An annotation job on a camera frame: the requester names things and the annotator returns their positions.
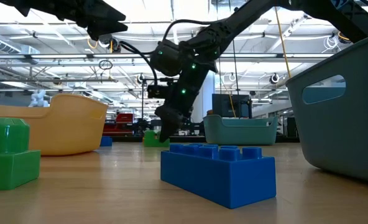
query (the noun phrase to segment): yellow cord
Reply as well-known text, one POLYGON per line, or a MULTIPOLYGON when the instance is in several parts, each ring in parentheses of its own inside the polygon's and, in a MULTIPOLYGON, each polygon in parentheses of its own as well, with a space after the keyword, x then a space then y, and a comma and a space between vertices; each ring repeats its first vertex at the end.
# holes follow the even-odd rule
POLYGON ((347 37, 343 36, 341 32, 339 32, 339 33, 338 33, 338 36, 339 36, 340 38, 342 38, 343 40, 348 40, 348 41, 350 41, 350 39, 348 39, 347 37))
POLYGON ((220 76, 220 81, 221 81, 221 83, 223 84, 224 88, 226 89, 226 91, 227 91, 227 93, 228 93, 229 102, 231 103, 232 112, 234 113, 234 118, 236 118, 235 110, 234 110, 234 103, 232 103, 231 94, 229 94, 229 92, 228 92, 228 89, 227 89, 226 85, 224 84, 224 82, 223 82, 223 81, 222 81, 222 79, 221 79, 221 76, 220 76))
POLYGON ((279 23, 279 16, 278 16, 278 9, 277 9, 277 7, 275 7, 275 15, 277 15, 277 22, 278 22, 278 28, 279 28, 279 36, 281 37, 282 50, 283 50, 283 56, 285 57, 286 69, 288 70, 289 78, 291 78, 292 77, 292 74, 290 73, 289 63, 288 63, 288 57, 286 56, 285 42, 283 41, 281 23, 279 23))
POLYGON ((92 46, 92 45, 90 44, 90 40, 89 40, 89 39, 87 39, 87 44, 89 45, 89 47, 90 47, 90 48, 95 49, 95 48, 97 48, 98 41, 96 42, 96 45, 95 45, 95 46, 92 46))

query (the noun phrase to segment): yellow plastic tub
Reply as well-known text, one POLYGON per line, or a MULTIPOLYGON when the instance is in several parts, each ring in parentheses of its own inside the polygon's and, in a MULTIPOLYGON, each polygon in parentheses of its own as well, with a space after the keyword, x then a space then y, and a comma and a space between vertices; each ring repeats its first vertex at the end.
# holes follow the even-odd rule
POLYGON ((30 150, 65 156, 99 147, 107 108, 84 96, 59 94, 49 108, 0 105, 0 117, 22 118, 30 125, 30 150))

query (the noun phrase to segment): white figure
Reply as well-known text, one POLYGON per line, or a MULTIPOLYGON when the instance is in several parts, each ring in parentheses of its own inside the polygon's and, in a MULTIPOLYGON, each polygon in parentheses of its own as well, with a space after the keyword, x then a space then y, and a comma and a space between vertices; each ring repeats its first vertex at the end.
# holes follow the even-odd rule
POLYGON ((45 90, 35 90, 30 96, 30 105, 28 107, 49 107, 47 101, 44 100, 45 90))

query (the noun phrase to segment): white column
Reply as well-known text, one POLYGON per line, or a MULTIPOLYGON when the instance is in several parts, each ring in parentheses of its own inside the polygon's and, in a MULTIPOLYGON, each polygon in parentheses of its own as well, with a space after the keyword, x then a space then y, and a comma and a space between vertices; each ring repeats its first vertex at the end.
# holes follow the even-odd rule
POLYGON ((202 88, 193 104, 193 111, 191 115, 191 121, 194 123, 200 123, 203 121, 203 117, 206 116, 208 110, 212 109, 211 96, 214 93, 214 72, 209 72, 206 76, 202 88))

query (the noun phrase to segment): robotic arm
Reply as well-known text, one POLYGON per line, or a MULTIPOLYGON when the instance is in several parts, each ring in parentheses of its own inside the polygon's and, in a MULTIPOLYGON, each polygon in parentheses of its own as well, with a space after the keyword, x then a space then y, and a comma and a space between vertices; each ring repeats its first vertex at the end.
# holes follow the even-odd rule
POLYGON ((148 88, 149 97, 165 98, 155 111, 162 120, 161 142, 191 116, 192 104, 209 70, 217 72, 215 60, 238 34, 274 6, 330 21, 352 42, 368 37, 368 13, 352 0, 249 0, 233 15, 212 23, 188 41, 177 45, 162 40, 151 55, 151 66, 166 76, 180 78, 169 87, 148 88))
POLYGON ((63 21, 75 21, 78 26, 87 28, 89 36, 98 40, 99 36, 127 30, 126 16, 103 0, 0 0, 14 6, 23 16, 28 16, 31 8, 57 16, 63 21))

